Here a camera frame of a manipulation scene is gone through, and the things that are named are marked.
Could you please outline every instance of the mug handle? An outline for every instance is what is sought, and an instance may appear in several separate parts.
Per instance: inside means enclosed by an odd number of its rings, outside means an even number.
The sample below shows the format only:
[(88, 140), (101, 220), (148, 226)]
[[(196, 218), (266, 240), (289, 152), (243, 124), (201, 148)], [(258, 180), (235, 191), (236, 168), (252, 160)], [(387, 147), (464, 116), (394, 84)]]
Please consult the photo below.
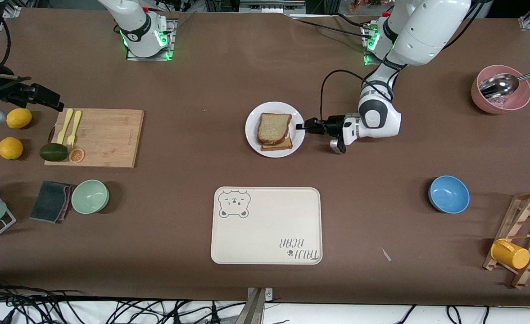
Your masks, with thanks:
[(515, 248), (511, 245), (511, 243), (507, 242), (506, 240), (499, 240), (496, 243), (501, 245), (502, 247), (508, 249), (511, 252), (515, 251)]

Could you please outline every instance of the white floor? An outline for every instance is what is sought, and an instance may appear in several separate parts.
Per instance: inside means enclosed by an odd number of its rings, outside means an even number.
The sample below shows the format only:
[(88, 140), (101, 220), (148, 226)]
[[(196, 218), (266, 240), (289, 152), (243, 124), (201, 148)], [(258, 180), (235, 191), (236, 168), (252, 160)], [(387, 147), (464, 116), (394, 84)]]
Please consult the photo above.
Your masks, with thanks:
[[(164, 309), (170, 311), (174, 307), (173, 301), (166, 301)], [(235, 303), (234, 301), (218, 302), (217, 307)], [(71, 303), (75, 311), (85, 324), (105, 324), (109, 316), (114, 312), (117, 303), (113, 301), (79, 301)], [(149, 301), (139, 304), (146, 307)], [(184, 305), (180, 313), (195, 310), (199, 307), (210, 306), (209, 301), (196, 301)], [(243, 306), (235, 306), (219, 312), (220, 318), (236, 316)], [(0, 320), (4, 318), (11, 308), (0, 303)], [(80, 324), (80, 321), (71, 313), (69, 307), (61, 303), (61, 309), (65, 319), (70, 324)], [(155, 311), (162, 312), (162, 307), (157, 304), (153, 307)], [(481, 324), (485, 315), (484, 307), (458, 307), (463, 324)], [(276, 304), (268, 303), (265, 306), (263, 324), (396, 324), (409, 306), (390, 305), (338, 305), (338, 304)], [(138, 310), (131, 309), (115, 320), (115, 323), (127, 323), (130, 317)], [(34, 320), (41, 321), (33, 310), (29, 311)], [(181, 316), (183, 324), (192, 324), (201, 317), (209, 314), (208, 310), (196, 312), (191, 315)], [(154, 315), (141, 315), (135, 318), (133, 324), (155, 324), (158, 319)], [(444, 306), (417, 306), (411, 313), (405, 324), (452, 324), (448, 319)], [(492, 307), (489, 311), (487, 324), (523, 324), (530, 323), (530, 308), (514, 307)], [(22, 314), (15, 313), (12, 324), (26, 324)]]

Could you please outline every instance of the metal ladle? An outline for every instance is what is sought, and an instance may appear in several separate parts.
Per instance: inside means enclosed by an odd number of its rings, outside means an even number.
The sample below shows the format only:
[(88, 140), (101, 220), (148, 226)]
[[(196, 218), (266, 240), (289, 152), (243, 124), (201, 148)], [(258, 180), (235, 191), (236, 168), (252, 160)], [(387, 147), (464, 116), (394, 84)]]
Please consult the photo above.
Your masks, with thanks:
[(487, 99), (507, 96), (519, 88), (519, 82), (530, 78), (530, 73), (516, 78), (512, 74), (502, 73), (479, 84), (481, 94)]

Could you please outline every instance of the dried citrus slice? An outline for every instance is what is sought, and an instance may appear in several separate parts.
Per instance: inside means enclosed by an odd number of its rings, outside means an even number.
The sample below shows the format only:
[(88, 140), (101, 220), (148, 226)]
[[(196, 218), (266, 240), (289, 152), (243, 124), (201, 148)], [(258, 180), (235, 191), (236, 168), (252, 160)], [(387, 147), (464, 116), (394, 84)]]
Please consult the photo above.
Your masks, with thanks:
[(78, 163), (84, 160), (84, 150), (83, 149), (74, 149), (69, 153), (69, 161), (71, 163)]

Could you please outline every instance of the bear drawing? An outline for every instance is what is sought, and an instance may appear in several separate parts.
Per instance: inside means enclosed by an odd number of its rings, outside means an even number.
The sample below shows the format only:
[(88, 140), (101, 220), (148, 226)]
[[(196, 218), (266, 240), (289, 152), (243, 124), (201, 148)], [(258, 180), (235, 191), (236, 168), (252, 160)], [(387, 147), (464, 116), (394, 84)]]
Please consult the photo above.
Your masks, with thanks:
[(249, 203), (251, 196), (246, 192), (238, 190), (223, 191), (219, 195), (220, 211), (219, 216), (227, 218), (229, 215), (239, 215), (244, 219), (249, 215)]

